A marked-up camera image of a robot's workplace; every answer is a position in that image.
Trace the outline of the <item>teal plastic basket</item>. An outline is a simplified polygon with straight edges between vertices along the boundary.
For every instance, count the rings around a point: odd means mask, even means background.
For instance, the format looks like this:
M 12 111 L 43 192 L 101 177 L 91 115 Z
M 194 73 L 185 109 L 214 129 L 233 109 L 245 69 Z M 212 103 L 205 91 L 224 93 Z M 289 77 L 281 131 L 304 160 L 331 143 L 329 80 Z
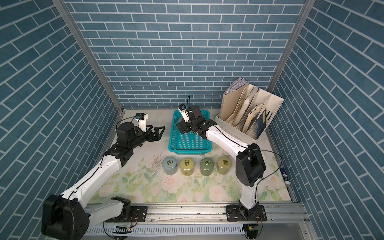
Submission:
M 169 151 L 178 155 L 204 155 L 212 150 L 212 143 L 202 137 L 189 132 L 181 134 L 177 124 L 183 120 L 181 113 L 176 110 L 173 114 Z

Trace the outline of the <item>grey-blue tea canister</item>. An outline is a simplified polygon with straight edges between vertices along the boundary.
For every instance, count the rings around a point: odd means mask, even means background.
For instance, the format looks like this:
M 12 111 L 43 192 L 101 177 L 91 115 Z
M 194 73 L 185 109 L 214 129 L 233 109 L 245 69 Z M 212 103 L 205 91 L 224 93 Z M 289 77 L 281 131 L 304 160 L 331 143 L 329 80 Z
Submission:
M 167 175 L 174 175 L 177 172 L 177 161 L 173 157 L 166 157 L 162 162 L 162 167 Z

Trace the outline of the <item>yellow tea canister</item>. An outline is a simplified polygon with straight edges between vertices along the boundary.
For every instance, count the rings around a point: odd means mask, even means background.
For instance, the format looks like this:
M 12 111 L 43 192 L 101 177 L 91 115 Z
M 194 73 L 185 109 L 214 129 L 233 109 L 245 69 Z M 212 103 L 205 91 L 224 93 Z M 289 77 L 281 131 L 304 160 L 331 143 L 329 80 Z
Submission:
M 191 158 L 184 158 L 181 160 L 181 173 L 184 176 L 191 176 L 194 173 L 195 163 Z

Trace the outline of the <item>dark green tea canister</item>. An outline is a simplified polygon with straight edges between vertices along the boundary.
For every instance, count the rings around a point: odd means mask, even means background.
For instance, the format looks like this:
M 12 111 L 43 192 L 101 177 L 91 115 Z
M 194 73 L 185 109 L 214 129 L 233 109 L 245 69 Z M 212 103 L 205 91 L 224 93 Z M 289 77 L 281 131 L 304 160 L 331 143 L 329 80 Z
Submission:
M 203 176 L 210 176 L 214 170 L 214 162 L 210 158 L 204 158 L 200 162 L 200 172 Z

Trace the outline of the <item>yellow-green tea canister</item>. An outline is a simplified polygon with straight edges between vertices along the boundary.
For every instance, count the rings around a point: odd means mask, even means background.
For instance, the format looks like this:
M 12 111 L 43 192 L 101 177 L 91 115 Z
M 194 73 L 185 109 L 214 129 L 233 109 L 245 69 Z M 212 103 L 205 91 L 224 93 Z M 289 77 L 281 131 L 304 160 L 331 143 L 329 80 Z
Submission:
M 226 175 L 232 167 L 232 161 L 229 156 L 219 157 L 217 163 L 217 171 L 221 175 Z

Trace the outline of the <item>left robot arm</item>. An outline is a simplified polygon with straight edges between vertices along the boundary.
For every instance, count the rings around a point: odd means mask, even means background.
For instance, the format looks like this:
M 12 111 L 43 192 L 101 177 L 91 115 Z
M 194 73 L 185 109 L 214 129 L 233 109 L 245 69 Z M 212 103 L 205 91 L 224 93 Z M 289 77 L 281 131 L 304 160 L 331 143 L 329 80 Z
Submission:
M 41 232 L 57 240 L 79 240 L 86 231 L 103 222 L 129 222 L 133 218 L 131 201 L 113 197 L 105 204 L 88 207 L 96 191 L 145 142 L 161 140 L 165 127 L 144 128 L 131 122 L 122 123 L 116 130 L 117 141 L 83 178 L 60 195 L 50 195 L 43 203 Z

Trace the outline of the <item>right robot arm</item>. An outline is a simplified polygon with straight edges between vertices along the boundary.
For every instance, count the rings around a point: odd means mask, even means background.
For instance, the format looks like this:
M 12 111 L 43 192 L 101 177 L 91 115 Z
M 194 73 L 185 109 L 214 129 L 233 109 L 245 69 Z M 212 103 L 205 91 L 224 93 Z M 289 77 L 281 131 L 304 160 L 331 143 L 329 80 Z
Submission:
M 187 107 L 181 104 L 178 107 L 183 120 L 177 124 L 181 134 L 193 132 L 203 139 L 209 140 L 224 149 L 235 159 L 236 176 L 242 184 L 242 195 L 239 205 L 229 205 L 227 209 L 227 220 L 244 221 L 266 221 L 267 216 L 264 206 L 260 205 L 257 191 L 258 185 L 263 180 L 274 175 L 282 165 L 264 176 L 267 170 L 262 152 L 264 150 L 256 143 L 247 144 L 231 136 L 222 130 L 211 119 L 206 119 L 197 105 Z

